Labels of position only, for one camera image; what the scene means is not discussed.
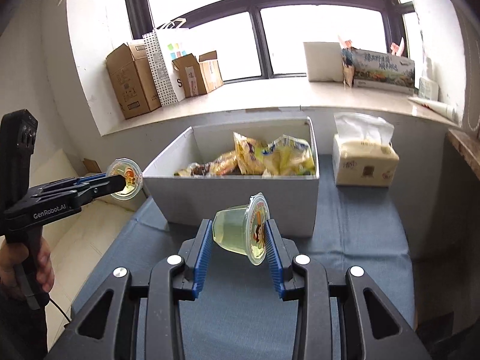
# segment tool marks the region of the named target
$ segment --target brown cardboard piece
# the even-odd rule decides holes
[[[113,90],[126,119],[161,106],[143,39],[117,47],[106,57]]]
[[[174,59],[173,64],[183,84],[185,97],[206,95],[223,85],[217,52],[210,51],[198,57],[193,54]]]

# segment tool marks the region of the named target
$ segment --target hand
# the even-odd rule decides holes
[[[6,295],[15,299],[24,299],[15,277],[14,265],[22,263],[28,257],[28,249],[21,243],[7,244],[3,241],[0,247],[0,283]],[[44,238],[41,240],[37,256],[37,281],[45,292],[50,292],[55,281],[55,274],[50,260],[50,247]]]

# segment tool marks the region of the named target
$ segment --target clear plastic container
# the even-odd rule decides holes
[[[125,188],[120,192],[112,193],[112,196],[118,200],[131,199],[142,189],[142,171],[134,161],[128,158],[115,160],[106,170],[106,175],[122,175],[125,178]]]
[[[223,249],[246,255],[257,266],[265,258],[263,225],[270,219],[265,197],[259,193],[250,204],[217,212],[213,220],[213,239]]]

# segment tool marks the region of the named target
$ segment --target silver screw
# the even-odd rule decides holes
[[[178,254],[172,254],[166,260],[171,266],[176,266],[182,262],[182,258]]]
[[[363,268],[361,266],[352,266],[350,268],[350,273],[354,276],[356,276],[357,278],[360,278],[363,276],[363,274],[365,273],[365,271],[363,270]]]
[[[295,257],[295,262],[301,266],[305,266],[310,262],[310,257],[308,257],[306,254],[299,254],[297,257]]]
[[[115,270],[113,271],[113,275],[116,277],[116,278],[123,278],[123,276],[125,276],[127,274],[127,268],[123,268],[122,266],[119,267],[119,268],[115,268]]]

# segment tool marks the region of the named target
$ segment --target black sleeve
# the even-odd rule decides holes
[[[25,300],[0,290],[0,359],[41,360],[47,355],[45,308],[31,310]]]

